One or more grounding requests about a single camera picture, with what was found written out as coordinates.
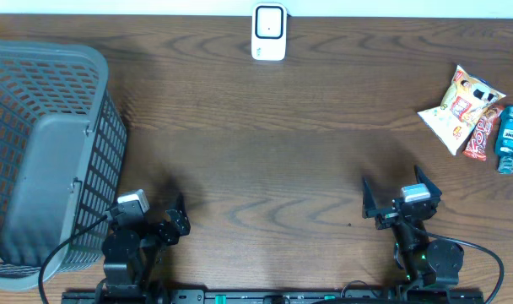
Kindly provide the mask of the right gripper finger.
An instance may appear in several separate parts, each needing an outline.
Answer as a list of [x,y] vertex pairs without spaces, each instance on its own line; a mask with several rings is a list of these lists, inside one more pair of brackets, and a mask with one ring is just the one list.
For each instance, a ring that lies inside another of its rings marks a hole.
[[365,177],[362,178],[362,185],[363,185],[362,217],[364,219],[374,218],[378,213],[378,209],[376,208],[374,196],[370,189],[370,184],[368,183],[368,181]]
[[418,166],[414,166],[414,174],[418,183],[423,183],[430,194],[431,198],[440,198],[442,191],[424,174],[423,170]]

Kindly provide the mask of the red chocolate bar wrapper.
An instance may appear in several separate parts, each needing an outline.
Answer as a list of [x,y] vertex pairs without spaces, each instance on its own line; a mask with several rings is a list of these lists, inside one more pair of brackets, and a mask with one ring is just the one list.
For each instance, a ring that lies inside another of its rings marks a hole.
[[462,152],[466,157],[481,161],[487,160],[486,147],[489,135],[492,133],[494,125],[503,110],[503,106],[493,105],[479,118],[476,127],[472,131],[471,138]]

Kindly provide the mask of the large yellow snack bag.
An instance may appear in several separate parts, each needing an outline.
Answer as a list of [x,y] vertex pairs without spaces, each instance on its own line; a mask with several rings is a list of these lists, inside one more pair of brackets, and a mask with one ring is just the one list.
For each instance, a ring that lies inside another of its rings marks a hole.
[[418,116],[449,152],[456,155],[480,117],[505,97],[506,94],[457,65],[440,105],[419,111]]

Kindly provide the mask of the teal mouthwash bottle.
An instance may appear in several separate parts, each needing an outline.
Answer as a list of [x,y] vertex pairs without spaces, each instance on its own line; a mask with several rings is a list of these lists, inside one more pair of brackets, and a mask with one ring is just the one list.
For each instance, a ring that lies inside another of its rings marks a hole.
[[495,153],[499,157],[497,172],[513,173],[513,106],[507,106],[500,115],[499,134]]

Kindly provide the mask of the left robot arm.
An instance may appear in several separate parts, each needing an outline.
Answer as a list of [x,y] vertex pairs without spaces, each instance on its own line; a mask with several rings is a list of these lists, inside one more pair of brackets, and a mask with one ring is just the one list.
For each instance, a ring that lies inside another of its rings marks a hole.
[[95,289],[95,303],[170,301],[169,292],[151,279],[152,272],[161,252],[189,235],[191,225],[181,193],[165,202],[168,220],[147,220],[149,209],[149,201],[139,189],[122,194],[107,211],[112,233],[101,247],[105,278]]

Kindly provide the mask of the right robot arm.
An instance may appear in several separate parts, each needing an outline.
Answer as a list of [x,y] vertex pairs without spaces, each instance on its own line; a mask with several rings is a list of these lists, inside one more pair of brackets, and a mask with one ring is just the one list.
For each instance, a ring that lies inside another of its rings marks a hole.
[[363,180],[362,217],[373,218],[378,230],[392,230],[407,275],[402,293],[457,285],[464,257],[464,250],[455,242],[429,239],[424,222],[436,214],[442,192],[418,166],[414,172],[417,182],[403,187],[392,206],[382,209],[376,207],[370,184]]

